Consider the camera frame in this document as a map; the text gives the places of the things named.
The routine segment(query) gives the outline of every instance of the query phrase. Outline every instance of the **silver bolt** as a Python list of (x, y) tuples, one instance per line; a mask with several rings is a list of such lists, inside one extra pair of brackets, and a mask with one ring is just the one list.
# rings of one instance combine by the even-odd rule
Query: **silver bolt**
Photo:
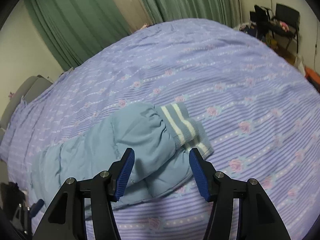
[(223, 178), (224, 177), (224, 173), (221, 172), (221, 171), (217, 171), (215, 175), (216, 175), (217, 178)]
[(102, 171), (100, 172), (100, 176), (105, 178), (105, 177), (108, 177), (109, 176), (109, 172), (108, 171)]
[(66, 180), (66, 183), (67, 184), (72, 184), (72, 183), (74, 183), (75, 182), (75, 178), (68, 178), (67, 180)]
[(256, 179), (249, 179), (249, 182), (252, 184), (252, 185), (257, 185), (258, 184), (258, 181)]

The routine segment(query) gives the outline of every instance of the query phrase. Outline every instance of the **bed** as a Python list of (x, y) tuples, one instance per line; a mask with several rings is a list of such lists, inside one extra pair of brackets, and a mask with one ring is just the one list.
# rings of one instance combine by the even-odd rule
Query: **bed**
[[(174, 101), (202, 121), (214, 148), (207, 160), (234, 179), (257, 178), (292, 240), (301, 240), (320, 214), (320, 96), (263, 43), (209, 20), (137, 31), (64, 73), (29, 104), (22, 100), (0, 146), (9, 179), (29, 190), (32, 158), (42, 149), (129, 104)], [(37, 201), (28, 194), (30, 204)], [(200, 240), (211, 207), (191, 179), (166, 197), (114, 213), (123, 240)], [(235, 201), (230, 239), (236, 208)], [(94, 239), (91, 221), (87, 234)]]

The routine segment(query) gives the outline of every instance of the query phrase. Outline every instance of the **white wall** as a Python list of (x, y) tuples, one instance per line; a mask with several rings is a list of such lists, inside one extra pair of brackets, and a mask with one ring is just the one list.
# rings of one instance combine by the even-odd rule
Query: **white wall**
[[(314, 56), (315, 56), (315, 45), (316, 45), (316, 33), (317, 24), (319, 23), (315, 14), (311, 10), (310, 6), (305, 0), (272, 0), (273, 10), (276, 10), (276, 3), (282, 3), (288, 5), (300, 12), (300, 40), (299, 40), (299, 54), (304, 58), (305, 64), (314, 68)], [(260, 5), (270, 8), (270, 0), (241, 0), (242, 3), (242, 14), (244, 22), (248, 22), (250, 19), (249, 12), (254, 11), (254, 5)], [(287, 44), (287, 39), (280, 41), (281, 45)], [(289, 51), (294, 55), (296, 54), (296, 43), (295, 41), (289, 47)], [(320, 73), (320, 57), (316, 59), (316, 71)]]
[(62, 72), (20, 1), (0, 30), (0, 117), (10, 91), (15, 92), (29, 76), (55, 81)]

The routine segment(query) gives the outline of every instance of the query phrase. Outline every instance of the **black chair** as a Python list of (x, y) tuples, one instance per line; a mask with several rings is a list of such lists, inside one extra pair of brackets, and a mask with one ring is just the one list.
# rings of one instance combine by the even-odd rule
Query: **black chair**
[[(295, 9), (292, 9), (286, 5), (278, 4), (276, 6), (276, 15), (270, 18), (269, 8), (262, 9), (261, 7), (255, 5), (257, 25), (260, 25), (260, 29), (265, 32), (267, 29), (271, 30), (273, 38), (274, 33), (279, 36), (288, 38), (289, 42), (286, 47), (288, 49), (290, 43), (293, 39), (297, 41), (297, 54), (299, 52), (299, 18), (300, 13)], [(279, 24), (273, 22), (274, 20), (285, 22), (293, 31), (284, 31)]]

